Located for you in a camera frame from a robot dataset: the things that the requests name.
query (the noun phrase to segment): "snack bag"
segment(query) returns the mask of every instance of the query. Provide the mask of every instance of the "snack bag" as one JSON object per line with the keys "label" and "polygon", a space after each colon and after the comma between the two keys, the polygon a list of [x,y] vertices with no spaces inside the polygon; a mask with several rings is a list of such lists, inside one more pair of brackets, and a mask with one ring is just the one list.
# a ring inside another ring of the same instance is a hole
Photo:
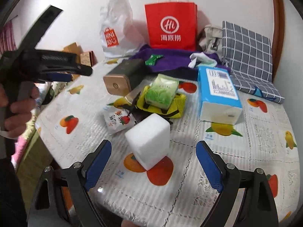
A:
{"label": "snack bag", "polygon": [[105,106],[104,110],[104,119],[111,135],[137,124],[134,116],[132,114],[128,115],[128,111],[125,109]]}
{"label": "snack bag", "polygon": [[145,94],[145,102],[167,110],[175,97],[178,86],[179,81],[175,78],[158,74],[157,78]]}

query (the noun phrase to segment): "purple cloth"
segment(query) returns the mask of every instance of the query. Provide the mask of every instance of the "purple cloth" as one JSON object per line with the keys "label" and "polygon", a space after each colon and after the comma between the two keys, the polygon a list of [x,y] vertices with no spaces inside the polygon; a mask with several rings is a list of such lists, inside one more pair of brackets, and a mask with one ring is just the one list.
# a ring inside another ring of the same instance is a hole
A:
{"label": "purple cloth", "polygon": [[[149,45],[144,45],[130,59],[142,59],[144,61],[148,60],[152,54],[156,55],[163,55],[162,58],[156,61],[154,66],[149,66],[152,72],[163,72],[167,70],[174,70],[177,68],[187,68],[188,64],[191,62],[190,55],[192,53],[200,53],[199,51],[188,51],[188,50],[175,50],[175,49],[152,49]],[[230,72],[228,67],[222,65],[218,55],[216,53],[213,54],[206,54],[209,58],[214,59],[217,61],[220,68],[224,68]],[[193,73],[196,74],[198,71],[197,68],[192,69]]]}

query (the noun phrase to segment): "gray bag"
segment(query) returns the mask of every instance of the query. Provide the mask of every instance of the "gray bag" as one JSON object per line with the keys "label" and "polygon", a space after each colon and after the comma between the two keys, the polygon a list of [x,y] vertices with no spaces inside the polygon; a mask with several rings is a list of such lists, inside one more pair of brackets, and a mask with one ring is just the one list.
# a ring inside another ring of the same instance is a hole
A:
{"label": "gray bag", "polygon": [[198,36],[200,49],[204,53],[216,53],[222,60],[222,27],[206,25]]}

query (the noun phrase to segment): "tissue box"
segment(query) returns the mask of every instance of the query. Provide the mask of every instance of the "tissue box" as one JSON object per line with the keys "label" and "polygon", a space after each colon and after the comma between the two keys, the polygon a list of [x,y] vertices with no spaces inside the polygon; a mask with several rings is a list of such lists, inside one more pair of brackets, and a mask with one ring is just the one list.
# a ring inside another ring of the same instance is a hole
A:
{"label": "tissue box", "polygon": [[234,125],[242,105],[227,70],[199,66],[200,120]]}

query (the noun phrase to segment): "lace tablecloth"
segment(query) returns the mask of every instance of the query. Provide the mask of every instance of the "lace tablecloth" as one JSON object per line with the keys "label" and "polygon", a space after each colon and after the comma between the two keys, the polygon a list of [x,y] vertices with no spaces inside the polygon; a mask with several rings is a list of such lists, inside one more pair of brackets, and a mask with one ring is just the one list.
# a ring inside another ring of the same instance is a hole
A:
{"label": "lace tablecloth", "polygon": [[[198,120],[198,92],[188,94],[180,89],[187,95],[187,101],[183,117],[171,119],[171,144],[167,155],[174,168],[167,184],[156,186],[146,172],[136,173],[125,168],[123,161],[131,153],[125,131],[108,134],[103,107],[117,96],[108,94],[102,76],[113,67],[97,64],[91,77],[78,78],[36,121],[42,140],[62,168],[82,161],[103,139],[111,141],[112,155],[96,187],[90,191],[97,206],[101,204],[141,226],[200,226],[218,197],[195,154],[197,142],[205,140],[214,153],[238,169],[263,168],[275,196],[279,221],[296,210],[300,188],[299,157],[282,105],[260,99],[267,109],[261,110],[248,101],[257,97],[238,91],[242,115],[236,125],[219,129],[212,123]],[[67,128],[59,123],[71,115],[78,118],[78,124],[67,134]],[[233,225],[242,196],[243,191],[239,190],[226,226]]]}

